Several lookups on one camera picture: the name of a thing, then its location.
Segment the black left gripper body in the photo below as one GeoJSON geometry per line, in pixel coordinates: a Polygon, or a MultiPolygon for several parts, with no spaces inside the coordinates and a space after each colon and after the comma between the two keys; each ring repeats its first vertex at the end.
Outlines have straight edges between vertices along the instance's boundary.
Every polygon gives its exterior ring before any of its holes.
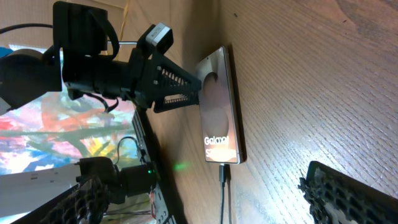
{"type": "Polygon", "coordinates": [[[136,43],[127,63],[115,60],[119,51],[116,34],[64,42],[62,77],[70,99],[94,97],[97,93],[107,99],[120,98],[143,108],[150,107],[154,99],[149,96],[152,90],[149,74],[155,67],[149,57],[161,53],[146,42],[146,35],[136,43]]]}

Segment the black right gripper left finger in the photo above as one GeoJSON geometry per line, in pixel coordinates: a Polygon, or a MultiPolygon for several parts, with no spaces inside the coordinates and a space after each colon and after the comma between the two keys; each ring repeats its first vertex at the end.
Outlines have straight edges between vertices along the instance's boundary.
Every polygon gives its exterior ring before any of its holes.
{"type": "Polygon", "coordinates": [[[87,179],[51,199],[12,224],[98,224],[109,205],[108,186],[99,178],[87,179]]]}

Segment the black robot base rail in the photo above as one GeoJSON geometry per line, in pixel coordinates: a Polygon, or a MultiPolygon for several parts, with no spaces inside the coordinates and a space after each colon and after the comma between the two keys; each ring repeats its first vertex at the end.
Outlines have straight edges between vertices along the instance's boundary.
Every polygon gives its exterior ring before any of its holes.
{"type": "Polygon", "coordinates": [[[167,170],[167,161],[160,155],[160,144],[144,110],[136,110],[132,125],[136,132],[137,155],[146,168],[145,177],[136,184],[149,194],[152,217],[157,223],[185,223],[174,178],[167,170]]]}

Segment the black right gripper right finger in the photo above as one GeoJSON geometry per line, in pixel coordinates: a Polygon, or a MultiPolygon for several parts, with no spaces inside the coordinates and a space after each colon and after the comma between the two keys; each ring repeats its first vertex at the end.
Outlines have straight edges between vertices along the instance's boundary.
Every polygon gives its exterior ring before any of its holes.
{"type": "Polygon", "coordinates": [[[397,224],[397,199],[321,162],[309,163],[298,189],[315,223],[397,224]]]}

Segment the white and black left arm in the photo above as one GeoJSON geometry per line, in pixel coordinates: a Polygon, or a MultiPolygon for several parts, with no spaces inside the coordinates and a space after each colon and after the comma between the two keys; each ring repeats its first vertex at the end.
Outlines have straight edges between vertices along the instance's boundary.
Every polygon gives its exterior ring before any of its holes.
{"type": "Polygon", "coordinates": [[[151,25],[127,62],[116,60],[120,41],[104,9],[57,1],[50,28],[45,52],[19,49],[1,58],[1,113],[63,89],[72,100],[131,101],[156,113],[198,104],[201,81],[165,56],[174,42],[166,25],[151,25]]]}

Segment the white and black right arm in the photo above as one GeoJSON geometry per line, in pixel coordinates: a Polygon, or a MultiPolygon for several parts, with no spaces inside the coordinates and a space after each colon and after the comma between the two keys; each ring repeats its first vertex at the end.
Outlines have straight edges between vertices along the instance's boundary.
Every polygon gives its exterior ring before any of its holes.
{"type": "MultiPolygon", "coordinates": [[[[107,157],[78,162],[77,184],[17,223],[101,223],[111,203],[152,193],[161,179],[153,163],[118,169],[107,157]]],[[[397,223],[397,199],[320,162],[312,161],[298,185],[315,223],[397,223]]]]}

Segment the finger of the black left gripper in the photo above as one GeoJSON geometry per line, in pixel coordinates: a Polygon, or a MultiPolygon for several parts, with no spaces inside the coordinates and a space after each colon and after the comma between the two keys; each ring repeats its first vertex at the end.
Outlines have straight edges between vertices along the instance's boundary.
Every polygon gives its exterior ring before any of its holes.
{"type": "Polygon", "coordinates": [[[154,112],[161,113],[169,110],[174,110],[177,108],[182,108],[185,106],[198,105],[199,99],[198,95],[177,95],[177,98],[167,99],[166,97],[159,100],[155,100],[154,112]]]}
{"type": "Polygon", "coordinates": [[[190,95],[201,90],[201,81],[167,57],[153,57],[156,90],[164,95],[190,95]]]}

